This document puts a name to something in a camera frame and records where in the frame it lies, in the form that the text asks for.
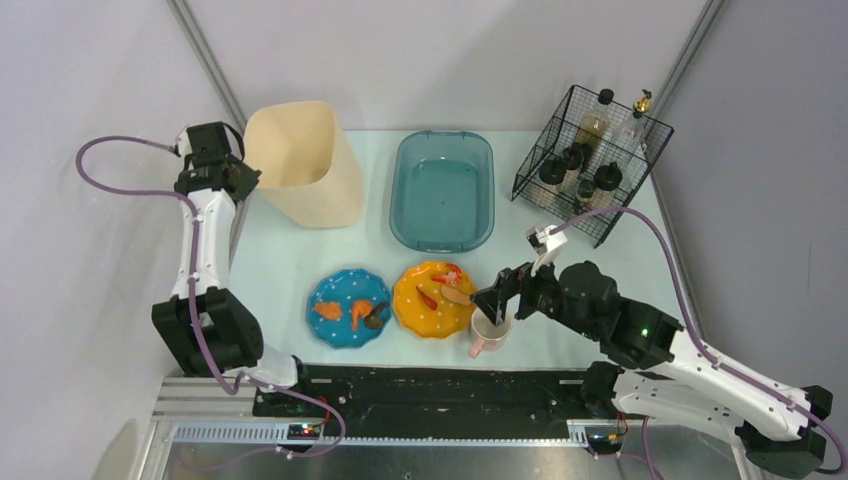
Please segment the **pink ceramic mug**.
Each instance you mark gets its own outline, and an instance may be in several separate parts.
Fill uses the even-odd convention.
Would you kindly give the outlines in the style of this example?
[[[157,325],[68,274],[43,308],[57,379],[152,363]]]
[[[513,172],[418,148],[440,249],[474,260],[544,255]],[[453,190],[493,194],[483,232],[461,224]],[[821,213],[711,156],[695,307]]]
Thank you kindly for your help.
[[[501,324],[494,325],[479,308],[476,308],[469,323],[471,346],[468,355],[471,358],[477,358],[484,351],[500,348],[511,333],[514,322],[514,315],[508,313]]]

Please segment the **orange polka dot plate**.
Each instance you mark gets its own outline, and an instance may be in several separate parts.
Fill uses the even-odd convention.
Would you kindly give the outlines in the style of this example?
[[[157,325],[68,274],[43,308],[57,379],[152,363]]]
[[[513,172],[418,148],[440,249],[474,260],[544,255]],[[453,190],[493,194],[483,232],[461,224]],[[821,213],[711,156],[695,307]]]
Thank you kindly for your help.
[[[445,271],[445,263],[451,262],[425,261],[414,265],[405,270],[393,286],[394,316],[401,327],[420,338],[445,339],[465,330],[475,310],[472,304],[463,306],[445,300],[440,292],[442,284],[430,279],[432,274]],[[460,268],[464,277],[454,287],[470,296],[477,287],[470,273]],[[439,304],[437,311],[431,311],[422,304],[416,291],[417,286],[422,287]]]

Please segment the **cream plastic waste bin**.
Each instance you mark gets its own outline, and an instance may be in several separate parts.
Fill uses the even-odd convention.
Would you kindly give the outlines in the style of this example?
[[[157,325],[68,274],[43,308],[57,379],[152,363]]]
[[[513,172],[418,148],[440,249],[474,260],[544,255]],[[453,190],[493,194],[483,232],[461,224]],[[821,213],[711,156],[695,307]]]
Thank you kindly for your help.
[[[245,163],[256,192],[307,229],[356,223],[365,204],[363,169],[333,107],[310,100],[267,106],[248,119]]]

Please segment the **small pepper shaker black lid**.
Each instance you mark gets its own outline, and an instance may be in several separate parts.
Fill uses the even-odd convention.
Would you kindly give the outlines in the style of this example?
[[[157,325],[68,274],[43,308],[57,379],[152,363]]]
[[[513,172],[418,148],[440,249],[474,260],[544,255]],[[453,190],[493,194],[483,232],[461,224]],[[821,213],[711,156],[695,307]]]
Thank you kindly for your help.
[[[575,215],[586,213],[592,209],[595,191],[596,185],[592,180],[583,179],[577,184],[575,199],[572,204],[572,210]]]

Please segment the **teal transparent plastic tub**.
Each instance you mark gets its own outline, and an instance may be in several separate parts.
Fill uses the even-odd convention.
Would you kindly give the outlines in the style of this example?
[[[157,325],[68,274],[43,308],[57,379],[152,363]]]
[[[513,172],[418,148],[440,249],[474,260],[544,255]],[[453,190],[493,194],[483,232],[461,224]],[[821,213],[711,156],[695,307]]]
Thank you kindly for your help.
[[[389,227],[400,244],[428,253],[483,245],[495,224],[494,155],[468,131],[419,131],[397,149]]]

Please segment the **white granule shaker black lid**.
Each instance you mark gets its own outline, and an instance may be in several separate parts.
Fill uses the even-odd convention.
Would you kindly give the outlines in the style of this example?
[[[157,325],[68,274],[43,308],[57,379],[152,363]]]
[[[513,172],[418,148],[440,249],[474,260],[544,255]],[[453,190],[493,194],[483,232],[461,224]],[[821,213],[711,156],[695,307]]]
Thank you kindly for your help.
[[[543,208],[554,205],[558,195],[559,185],[564,180],[566,167],[564,160],[558,155],[550,155],[542,160],[537,170],[537,190],[535,199]]]
[[[607,163],[597,169],[593,182],[595,193],[590,207],[599,209],[610,206],[615,200],[615,192],[623,180],[623,173],[616,162]]]

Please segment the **black wire rack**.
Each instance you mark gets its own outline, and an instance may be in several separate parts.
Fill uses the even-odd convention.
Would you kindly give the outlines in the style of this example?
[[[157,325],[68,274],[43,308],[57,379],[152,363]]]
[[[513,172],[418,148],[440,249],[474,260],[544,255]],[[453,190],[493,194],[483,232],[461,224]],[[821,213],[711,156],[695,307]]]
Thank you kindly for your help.
[[[550,155],[558,155],[562,158],[563,151],[574,142],[581,117],[595,104],[600,91],[593,92],[579,85],[569,88],[535,145],[518,168],[511,189],[512,200],[522,198],[562,220],[577,216],[572,210],[577,185],[566,193],[560,193],[558,190],[556,202],[550,208],[543,208],[537,204],[535,199],[537,170],[541,161]],[[636,151],[633,154],[617,153],[616,147],[612,145],[611,137],[616,127],[629,116],[632,104],[624,105],[617,102],[614,94],[614,100],[609,105],[609,121],[605,135],[599,146],[593,149],[591,159],[578,179],[578,183],[583,179],[593,181],[599,167],[616,162],[623,173],[623,180],[610,206],[627,206],[632,202],[674,134],[672,126],[651,116],[651,107],[644,121],[644,134]]]

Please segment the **blue polka dot plate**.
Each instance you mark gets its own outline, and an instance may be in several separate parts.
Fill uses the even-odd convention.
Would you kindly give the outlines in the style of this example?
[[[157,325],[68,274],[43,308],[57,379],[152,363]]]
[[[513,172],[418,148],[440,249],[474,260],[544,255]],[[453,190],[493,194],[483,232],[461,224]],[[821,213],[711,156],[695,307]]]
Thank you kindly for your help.
[[[370,300],[374,307],[387,302],[382,313],[384,324],[380,330],[360,327],[351,330],[351,307],[355,300]],[[343,317],[339,321],[322,321],[313,312],[316,302],[339,302]],[[361,348],[378,338],[392,320],[391,291],[383,278],[367,269],[342,269],[321,279],[307,296],[306,322],[315,337],[335,349]]]

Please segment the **dark sauce bottle red label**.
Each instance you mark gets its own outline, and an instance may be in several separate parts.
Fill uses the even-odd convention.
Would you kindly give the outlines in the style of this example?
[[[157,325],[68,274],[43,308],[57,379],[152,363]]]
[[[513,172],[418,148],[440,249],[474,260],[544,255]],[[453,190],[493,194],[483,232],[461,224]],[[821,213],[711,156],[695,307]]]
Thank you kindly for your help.
[[[602,89],[595,104],[580,119],[574,142],[596,149],[603,139],[609,121],[609,105],[614,100],[614,91]]]

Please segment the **clear glass bottle gold stopper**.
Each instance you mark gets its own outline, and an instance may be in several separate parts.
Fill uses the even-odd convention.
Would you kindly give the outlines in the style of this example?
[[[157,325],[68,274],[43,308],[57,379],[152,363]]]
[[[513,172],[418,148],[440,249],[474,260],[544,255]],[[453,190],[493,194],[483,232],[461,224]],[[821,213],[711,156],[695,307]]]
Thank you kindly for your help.
[[[633,154],[636,151],[644,134],[644,121],[651,110],[652,98],[653,93],[643,89],[642,96],[633,102],[629,116],[616,127],[611,141],[617,153]]]

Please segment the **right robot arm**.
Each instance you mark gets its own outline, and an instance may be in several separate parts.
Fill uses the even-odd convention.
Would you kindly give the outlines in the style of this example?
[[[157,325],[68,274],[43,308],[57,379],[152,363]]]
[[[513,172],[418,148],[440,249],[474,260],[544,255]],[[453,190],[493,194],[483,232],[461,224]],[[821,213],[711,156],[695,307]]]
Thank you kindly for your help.
[[[781,385],[696,345],[688,327],[621,296],[615,280],[589,261],[559,274],[530,263],[504,269],[471,301],[499,323],[512,298],[515,319],[540,313],[598,344],[606,358],[591,364],[580,387],[594,416],[623,413],[685,426],[740,447],[744,460],[783,478],[822,469],[827,440],[812,417],[829,415],[826,389]]]

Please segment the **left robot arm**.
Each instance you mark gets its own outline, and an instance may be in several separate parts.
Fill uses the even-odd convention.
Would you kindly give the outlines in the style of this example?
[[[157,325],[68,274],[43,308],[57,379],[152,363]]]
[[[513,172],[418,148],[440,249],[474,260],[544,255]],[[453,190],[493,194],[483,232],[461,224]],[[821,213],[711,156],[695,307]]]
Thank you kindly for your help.
[[[300,361],[268,346],[258,320],[230,289],[231,250],[240,208],[259,183],[244,161],[242,136],[217,121],[177,139],[183,169],[173,186],[183,219],[178,276],[152,323],[188,377],[214,378],[229,394],[243,382],[273,392],[294,387]]]

